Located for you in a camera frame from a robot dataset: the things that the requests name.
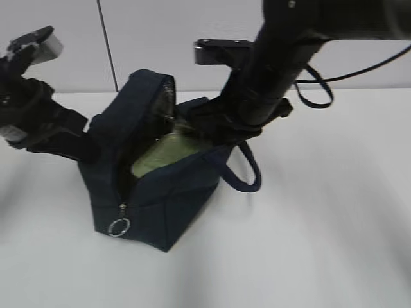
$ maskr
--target navy blue bag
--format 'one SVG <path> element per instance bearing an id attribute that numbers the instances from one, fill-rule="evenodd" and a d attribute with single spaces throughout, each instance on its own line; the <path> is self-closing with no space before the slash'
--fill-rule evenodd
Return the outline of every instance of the navy blue bag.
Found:
<path id="1" fill-rule="evenodd" d="M 261 174 L 246 142 L 238 146 L 254 170 L 252 185 L 227 166 L 232 144 L 200 151 L 138 180 L 130 174 L 130 161 L 170 133 L 176 116 L 184 117 L 207 101 L 200 98 L 175 106 L 173 77 L 140 70 L 130 75 L 111 105 L 94 117 L 89 135 L 102 154 L 96 163 L 79 163 L 79 167 L 89 190 L 96 231 L 167 252 L 213 194 L 220 177 L 239 191 L 259 190 Z"/>

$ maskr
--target metal bracket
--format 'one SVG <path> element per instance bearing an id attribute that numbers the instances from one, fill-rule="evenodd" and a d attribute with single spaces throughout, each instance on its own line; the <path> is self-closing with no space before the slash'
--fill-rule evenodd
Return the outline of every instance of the metal bracket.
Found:
<path id="1" fill-rule="evenodd" d="M 198 40 L 194 44 L 195 63 L 235 69 L 248 57 L 252 45 L 248 40 Z"/>
<path id="2" fill-rule="evenodd" d="M 63 45 L 53 34 L 54 28 L 47 26 L 25 34 L 10 42 L 6 59 L 8 74 L 23 75 L 31 65 L 57 58 Z"/>

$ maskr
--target black strap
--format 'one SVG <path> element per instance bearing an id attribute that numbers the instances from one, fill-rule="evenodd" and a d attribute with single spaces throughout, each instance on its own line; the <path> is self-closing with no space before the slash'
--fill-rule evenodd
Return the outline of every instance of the black strap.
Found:
<path id="1" fill-rule="evenodd" d="M 222 159 L 221 155 L 217 152 L 215 154 L 209 155 L 206 159 L 212 163 L 212 165 L 220 172 L 221 177 L 234 189 L 241 191 L 243 193 L 254 193 L 259 191 L 261 188 L 261 171 L 258 168 L 256 159 L 254 158 L 250 146 L 246 141 L 238 145 L 241 152 L 244 154 L 245 158 L 249 162 L 255 176 L 253 184 L 248 184 L 236 176 L 236 174 L 227 166 L 226 161 Z"/>
<path id="2" fill-rule="evenodd" d="M 317 104 L 317 103 L 313 103 L 312 101 L 306 99 L 302 93 L 301 90 L 298 86 L 298 82 L 295 82 L 295 88 L 297 89 L 298 95 L 301 99 L 301 101 L 309 106 L 310 108 L 315 108 L 315 109 L 325 109 L 328 108 L 332 105 L 332 103 L 334 102 L 334 94 L 333 91 L 331 90 L 331 88 L 329 87 L 329 85 L 324 81 L 324 79 L 321 77 L 320 73 L 317 72 L 316 70 L 314 70 L 311 66 L 307 65 L 306 67 L 307 72 L 313 76 L 317 81 L 318 84 L 327 92 L 329 98 L 331 99 L 331 101 L 329 103 L 326 104 Z"/>

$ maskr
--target zipper pull ring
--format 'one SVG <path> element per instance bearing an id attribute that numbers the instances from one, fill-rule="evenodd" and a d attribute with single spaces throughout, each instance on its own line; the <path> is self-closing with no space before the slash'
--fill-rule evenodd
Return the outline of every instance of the zipper pull ring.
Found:
<path id="1" fill-rule="evenodd" d="M 125 204 L 120 205 L 119 218 L 117 220 L 113 221 L 109 225 L 109 228 L 107 229 L 107 233 L 109 234 L 109 236 L 111 236 L 111 237 L 120 237 L 120 236 L 125 235 L 127 233 L 127 231 L 130 229 L 131 221 L 128 218 L 125 218 L 126 208 L 127 208 L 127 206 Z M 124 229 L 122 231 L 120 231 L 119 233 L 113 233 L 114 227 L 118 223 L 124 223 L 125 224 Z"/>

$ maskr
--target white wall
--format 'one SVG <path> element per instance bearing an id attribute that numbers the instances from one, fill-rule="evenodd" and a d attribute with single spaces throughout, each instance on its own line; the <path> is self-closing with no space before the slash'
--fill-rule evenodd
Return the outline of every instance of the white wall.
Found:
<path id="1" fill-rule="evenodd" d="M 0 48 L 11 39 L 52 25 L 62 41 L 62 55 L 29 68 L 27 76 L 60 92 L 112 92 L 112 77 L 95 1 L 2 0 Z"/>
<path id="2" fill-rule="evenodd" d="M 51 24 L 65 45 L 63 55 L 33 67 L 59 92 L 112 92 L 109 61 L 96 0 L 4 0 L 0 46 Z M 219 90 L 229 70 L 194 64 L 200 38 L 254 40 L 262 23 L 255 0 L 101 0 L 120 86 L 136 69 L 172 74 L 179 90 Z M 324 77 L 351 73 L 388 58 L 407 42 L 332 42 L 313 60 Z M 411 55 L 378 71 L 332 84 L 334 88 L 411 87 Z"/>

